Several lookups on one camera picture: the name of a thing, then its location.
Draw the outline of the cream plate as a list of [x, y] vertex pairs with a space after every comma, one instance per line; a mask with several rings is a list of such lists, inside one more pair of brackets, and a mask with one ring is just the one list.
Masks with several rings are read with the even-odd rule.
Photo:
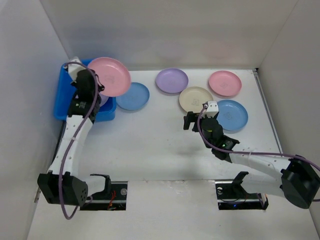
[[208, 90], [202, 87], [192, 86], [183, 90], [178, 100], [181, 108], [185, 112], [199, 113], [203, 108], [203, 104], [208, 101], [213, 101], [214, 98]]

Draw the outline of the pink plate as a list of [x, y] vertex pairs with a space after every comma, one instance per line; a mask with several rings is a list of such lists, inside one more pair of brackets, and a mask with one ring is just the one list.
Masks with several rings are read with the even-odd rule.
[[107, 97], [118, 97], [131, 87], [131, 76], [128, 69], [118, 60], [110, 57], [93, 59], [88, 68], [98, 75], [104, 90], [100, 93]]
[[226, 70], [212, 73], [208, 79], [208, 84], [214, 93], [222, 97], [234, 97], [242, 89], [240, 78]]

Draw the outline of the light blue plate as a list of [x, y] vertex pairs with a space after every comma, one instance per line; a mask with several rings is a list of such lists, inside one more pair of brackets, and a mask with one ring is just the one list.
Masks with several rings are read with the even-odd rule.
[[147, 104], [149, 98], [149, 89], [144, 84], [132, 82], [125, 94], [116, 97], [116, 103], [124, 110], [137, 111]]

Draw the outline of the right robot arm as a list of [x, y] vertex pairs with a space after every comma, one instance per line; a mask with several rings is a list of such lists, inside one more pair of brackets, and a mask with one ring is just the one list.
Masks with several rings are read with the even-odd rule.
[[265, 210], [267, 195], [285, 198], [301, 209], [308, 209], [318, 202], [320, 177], [317, 172], [320, 169], [302, 156], [264, 155], [254, 153], [250, 148], [233, 151], [239, 141], [224, 134], [216, 117], [190, 111], [183, 118], [183, 129], [188, 130], [191, 124], [194, 124], [192, 131], [200, 134], [204, 145], [217, 159], [263, 173], [254, 175], [241, 171], [232, 179], [217, 180], [215, 187], [220, 206], [231, 204], [231, 208], [240, 209], [240, 204], [255, 199]]

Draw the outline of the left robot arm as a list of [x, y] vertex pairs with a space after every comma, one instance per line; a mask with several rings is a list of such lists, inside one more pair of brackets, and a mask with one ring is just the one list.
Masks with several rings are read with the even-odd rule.
[[78, 177], [82, 149], [100, 109], [100, 97], [97, 82], [87, 69], [76, 74], [72, 86], [76, 91], [68, 108], [62, 140], [53, 163], [47, 173], [38, 176], [37, 183], [49, 204], [83, 206], [95, 193], [109, 197], [113, 186], [103, 175]]

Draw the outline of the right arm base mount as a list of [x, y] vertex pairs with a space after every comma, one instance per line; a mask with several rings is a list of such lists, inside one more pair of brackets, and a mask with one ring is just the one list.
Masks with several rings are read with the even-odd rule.
[[249, 175], [247, 171], [241, 171], [234, 179], [215, 180], [217, 205], [220, 211], [235, 210], [262, 210], [269, 206], [266, 194], [249, 193], [243, 187], [244, 178]]

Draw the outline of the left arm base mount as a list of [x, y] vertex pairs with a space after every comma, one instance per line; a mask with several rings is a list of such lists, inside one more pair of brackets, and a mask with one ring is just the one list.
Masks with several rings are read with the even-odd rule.
[[91, 174], [103, 182], [103, 189], [88, 196], [81, 211], [125, 211], [127, 208], [127, 181], [111, 181], [109, 175]]

